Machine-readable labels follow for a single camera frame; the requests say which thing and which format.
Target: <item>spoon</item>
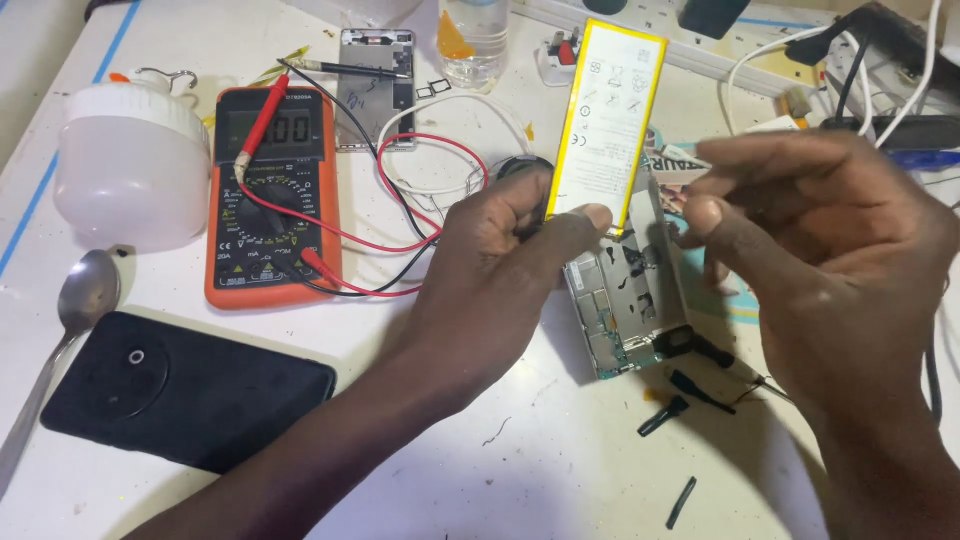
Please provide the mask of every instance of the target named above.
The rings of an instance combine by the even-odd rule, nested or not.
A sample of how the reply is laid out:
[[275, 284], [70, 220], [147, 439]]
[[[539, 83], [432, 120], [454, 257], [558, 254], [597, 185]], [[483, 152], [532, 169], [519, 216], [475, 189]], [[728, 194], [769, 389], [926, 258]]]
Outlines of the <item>spoon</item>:
[[101, 317], [114, 311], [119, 304], [120, 274], [107, 252], [91, 251], [74, 264], [63, 289], [60, 290], [60, 299], [57, 300], [57, 312], [65, 329], [63, 339], [43, 364], [43, 370], [40, 371], [40, 377], [37, 378], [27, 403], [16, 417], [13, 429], [0, 448], [0, 501], [7, 493], [20, 457], [27, 448], [43, 398], [46, 397], [54, 377], [57, 360], [78, 337], [91, 331]]

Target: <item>black phone case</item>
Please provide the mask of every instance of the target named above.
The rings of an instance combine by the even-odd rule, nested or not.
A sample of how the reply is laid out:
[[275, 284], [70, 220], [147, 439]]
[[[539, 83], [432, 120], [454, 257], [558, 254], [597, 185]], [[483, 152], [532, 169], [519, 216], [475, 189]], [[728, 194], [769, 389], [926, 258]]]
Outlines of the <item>black phone case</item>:
[[330, 399], [336, 379], [312, 360], [117, 311], [93, 329], [40, 422], [222, 475]]

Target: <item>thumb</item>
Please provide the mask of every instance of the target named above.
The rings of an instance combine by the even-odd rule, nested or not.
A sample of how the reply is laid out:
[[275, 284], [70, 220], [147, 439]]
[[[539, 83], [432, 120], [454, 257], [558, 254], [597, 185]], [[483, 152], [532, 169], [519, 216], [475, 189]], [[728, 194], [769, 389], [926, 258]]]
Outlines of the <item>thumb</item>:
[[549, 294], [564, 264], [595, 248], [612, 223], [613, 215], [603, 205], [560, 214], [501, 259], [495, 273], [517, 293]]
[[823, 282], [819, 270], [791, 255], [722, 199], [692, 197], [684, 206], [684, 219], [710, 254], [743, 278], [758, 297], [803, 293]]

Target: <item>multimeter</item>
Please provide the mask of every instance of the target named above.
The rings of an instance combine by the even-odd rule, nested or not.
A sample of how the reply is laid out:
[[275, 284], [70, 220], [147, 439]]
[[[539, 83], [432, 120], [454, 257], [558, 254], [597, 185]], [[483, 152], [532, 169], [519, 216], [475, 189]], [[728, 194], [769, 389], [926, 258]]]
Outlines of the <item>multimeter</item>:
[[[326, 298], [309, 280], [337, 289], [300, 261], [316, 251], [342, 271], [340, 237], [296, 217], [265, 209], [237, 184], [233, 163], [270, 95], [269, 88], [231, 88], [217, 100], [204, 293], [214, 307], [282, 307]], [[261, 199], [340, 227], [333, 105], [314, 88], [289, 87], [253, 155], [246, 184]]]

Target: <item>power plug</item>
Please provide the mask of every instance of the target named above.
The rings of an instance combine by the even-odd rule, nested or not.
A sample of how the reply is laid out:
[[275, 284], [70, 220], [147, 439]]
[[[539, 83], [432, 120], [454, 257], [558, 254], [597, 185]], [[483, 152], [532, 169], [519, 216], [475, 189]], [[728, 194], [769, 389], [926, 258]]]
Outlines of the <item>power plug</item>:
[[574, 28], [570, 38], [563, 31], [545, 39], [537, 49], [537, 70], [547, 86], [569, 86], [577, 71], [577, 59], [580, 58], [580, 28]]

